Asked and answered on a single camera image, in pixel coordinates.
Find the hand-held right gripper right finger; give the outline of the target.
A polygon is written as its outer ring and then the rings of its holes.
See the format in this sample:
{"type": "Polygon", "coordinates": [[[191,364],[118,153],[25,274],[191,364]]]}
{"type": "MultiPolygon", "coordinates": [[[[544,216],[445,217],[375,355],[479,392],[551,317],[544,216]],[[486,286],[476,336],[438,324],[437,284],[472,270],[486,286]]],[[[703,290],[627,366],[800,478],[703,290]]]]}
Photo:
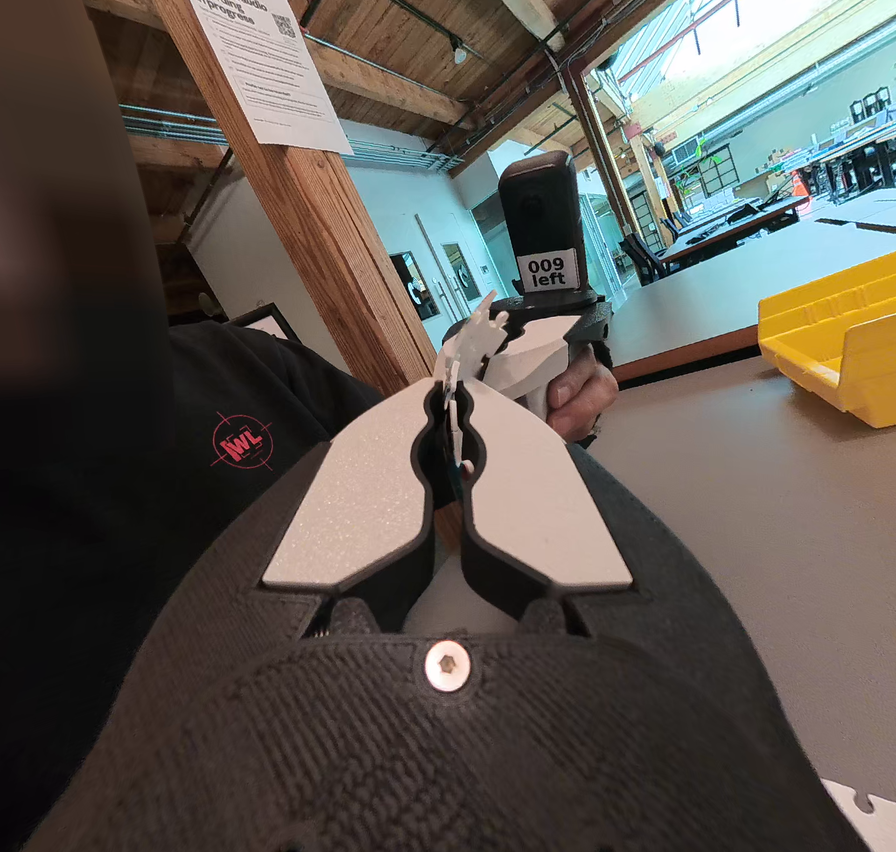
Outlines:
{"type": "Polygon", "coordinates": [[[535,600],[630,589],[625,563],[566,444],[478,380],[461,383],[463,576],[518,620],[535,600]]]}

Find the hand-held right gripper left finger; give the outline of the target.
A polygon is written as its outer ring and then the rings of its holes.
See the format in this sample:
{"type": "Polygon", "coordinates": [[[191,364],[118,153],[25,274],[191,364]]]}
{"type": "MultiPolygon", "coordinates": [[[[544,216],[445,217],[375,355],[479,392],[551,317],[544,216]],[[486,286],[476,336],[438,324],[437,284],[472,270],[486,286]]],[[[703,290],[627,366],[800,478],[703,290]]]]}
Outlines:
{"type": "Polygon", "coordinates": [[[434,493],[421,467],[435,381],[420,380],[326,445],[262,576],[266,589],[357,597],[407,615],[434,566],[434,493]]]}

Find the curved assembled puzzle section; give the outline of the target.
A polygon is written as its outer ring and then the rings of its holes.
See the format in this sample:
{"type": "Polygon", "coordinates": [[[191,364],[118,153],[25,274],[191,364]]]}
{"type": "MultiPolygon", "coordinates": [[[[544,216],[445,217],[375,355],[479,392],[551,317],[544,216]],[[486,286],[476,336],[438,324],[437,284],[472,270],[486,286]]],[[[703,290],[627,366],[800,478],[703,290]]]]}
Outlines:
{"type": "Polygon", "coordinates": [[[462,496],[462,482],[469,469],[462,456],[463,432],[456,393],[461,383],[482,375],[486,362],[507,339],[504,329],[508,320],[506,311],[490,316],[490,307],[496,299],[496,291],[483,298],[470,317],[462,321],[459,331],[442,343],[442,347],[456,347],[457,382],[442,385],[442,415],[445,461],[449,479],[457,499],[462,496]]]}

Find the pile of white puzzle pieces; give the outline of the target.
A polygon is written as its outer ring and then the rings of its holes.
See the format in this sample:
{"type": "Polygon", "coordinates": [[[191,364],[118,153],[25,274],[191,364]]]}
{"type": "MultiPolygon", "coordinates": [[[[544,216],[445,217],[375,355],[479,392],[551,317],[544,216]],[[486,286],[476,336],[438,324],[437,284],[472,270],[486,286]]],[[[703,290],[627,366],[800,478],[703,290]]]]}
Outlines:
{"type": "Polygon", "coordinates": [[[895,851],[895,802],[856,790],[830,779],[823,785],[840,811],[872,851],[895,851]]]}

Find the person's left hand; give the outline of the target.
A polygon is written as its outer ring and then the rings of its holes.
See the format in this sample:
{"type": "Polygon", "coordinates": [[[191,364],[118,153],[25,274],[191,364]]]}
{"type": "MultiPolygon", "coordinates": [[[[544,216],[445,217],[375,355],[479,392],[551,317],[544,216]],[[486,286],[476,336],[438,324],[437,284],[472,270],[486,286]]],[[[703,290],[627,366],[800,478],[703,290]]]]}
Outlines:
{"type": "Polygon", "coordinates": [[[594,434],[600,415],[618,396],[612,370],[585,346],[546,391],[547,424],[566,443],[580,443],[594,434]]]}

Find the metal conduit pipes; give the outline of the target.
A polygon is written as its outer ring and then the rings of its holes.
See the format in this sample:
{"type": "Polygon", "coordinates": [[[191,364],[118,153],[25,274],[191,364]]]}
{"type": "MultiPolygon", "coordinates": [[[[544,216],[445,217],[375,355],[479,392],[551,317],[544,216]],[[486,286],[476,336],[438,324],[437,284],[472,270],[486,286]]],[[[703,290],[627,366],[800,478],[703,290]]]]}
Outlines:
{"type": "MultiPolygon", "coordinates": [[[[153,107],[120,104],[123,123],[135,143],[138,162],[164,168],[210,169],[229,147],[213,117],[153,107]]],[[[415,170],[448,172],[463,164],[460,157],[409,149],[391,143],[349,140],[345,161],[376,163],[415,170]]]]}

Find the grey table with wooden edge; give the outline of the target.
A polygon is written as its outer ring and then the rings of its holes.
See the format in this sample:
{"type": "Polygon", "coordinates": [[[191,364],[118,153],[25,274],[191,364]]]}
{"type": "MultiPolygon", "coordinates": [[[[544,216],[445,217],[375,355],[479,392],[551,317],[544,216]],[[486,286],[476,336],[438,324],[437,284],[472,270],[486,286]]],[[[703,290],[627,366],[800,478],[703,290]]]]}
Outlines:
{"type": "Polygon", "coordinates": [[[609,325],[620,388],[754,348],[762,299],[894,248],[893,209],[858,223],[805,221],[635,289],[609,325]]]}

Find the person's black sweatshirt torso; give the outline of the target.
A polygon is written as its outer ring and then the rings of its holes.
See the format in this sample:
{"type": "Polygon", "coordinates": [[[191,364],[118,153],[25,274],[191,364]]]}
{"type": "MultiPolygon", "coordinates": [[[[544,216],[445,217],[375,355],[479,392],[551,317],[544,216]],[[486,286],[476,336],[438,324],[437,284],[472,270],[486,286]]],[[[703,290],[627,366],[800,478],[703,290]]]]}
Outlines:
{"type": "Polygon", "coordinates": [[[95,743],[152,623],[205,549],[384,397],[299,342],[170,331],[171,396],[2,398],[2,850],[95,743]]]}

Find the black workbench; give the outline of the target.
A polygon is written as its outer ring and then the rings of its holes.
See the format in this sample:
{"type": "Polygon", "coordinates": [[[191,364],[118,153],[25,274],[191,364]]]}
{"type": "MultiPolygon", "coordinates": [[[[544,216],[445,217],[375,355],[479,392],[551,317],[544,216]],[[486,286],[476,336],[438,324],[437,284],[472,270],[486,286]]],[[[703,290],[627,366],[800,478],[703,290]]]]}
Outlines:
{"type": "Polygon", "coordinates": [[[732,223],[725,221],[710,230],[686,231],[658,260],[667,274],[708,261],[762,232],[771,234],[798,223],[799,208],[811,200],[812,196],[793,196],[732,223]]]}

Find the yellow plastic bin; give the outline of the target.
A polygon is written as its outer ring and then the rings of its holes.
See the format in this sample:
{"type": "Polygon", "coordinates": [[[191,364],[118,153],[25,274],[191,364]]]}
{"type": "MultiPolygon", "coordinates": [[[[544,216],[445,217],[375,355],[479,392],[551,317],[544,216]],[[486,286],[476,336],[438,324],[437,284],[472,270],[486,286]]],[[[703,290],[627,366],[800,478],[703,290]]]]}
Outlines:
{"type": "Polygon", "coordinates": [[[895,253],[758,304],[765,360],[873,428],[895,424],[895,253]]]}

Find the white paper notice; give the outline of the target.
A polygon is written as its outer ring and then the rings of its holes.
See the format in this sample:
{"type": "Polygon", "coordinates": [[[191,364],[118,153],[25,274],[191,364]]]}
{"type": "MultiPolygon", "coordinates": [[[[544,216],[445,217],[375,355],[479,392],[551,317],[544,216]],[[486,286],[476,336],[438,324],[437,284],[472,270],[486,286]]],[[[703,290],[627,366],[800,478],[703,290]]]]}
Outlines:
{"type": "Polygon", "coordinates": [[[288,0],[189,0],[260,144],[354,154],[288,0]]]}

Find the black picture frame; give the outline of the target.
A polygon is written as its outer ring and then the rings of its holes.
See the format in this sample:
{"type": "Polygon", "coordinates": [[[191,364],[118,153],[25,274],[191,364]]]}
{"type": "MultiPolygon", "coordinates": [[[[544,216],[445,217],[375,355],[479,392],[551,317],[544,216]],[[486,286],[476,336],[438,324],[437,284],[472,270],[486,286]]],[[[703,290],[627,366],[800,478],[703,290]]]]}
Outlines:
{"type": "Polygon", "coordinates": [[[285,341],[301,342],[275,303],[267,303],[228,321],[228,325],[263,331],[285,341]]]}

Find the wooden post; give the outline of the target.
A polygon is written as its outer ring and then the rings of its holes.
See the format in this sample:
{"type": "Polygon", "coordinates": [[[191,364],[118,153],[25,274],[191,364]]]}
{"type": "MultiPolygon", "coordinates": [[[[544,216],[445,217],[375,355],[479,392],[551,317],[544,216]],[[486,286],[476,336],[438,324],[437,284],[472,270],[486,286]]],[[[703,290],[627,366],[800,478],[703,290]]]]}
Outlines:
{"type": "Polygon", "coordinates": [[[259,143],[188,0],[151,0],[354,376],[385,395],[436,353],[339,154],[259,143]]]}

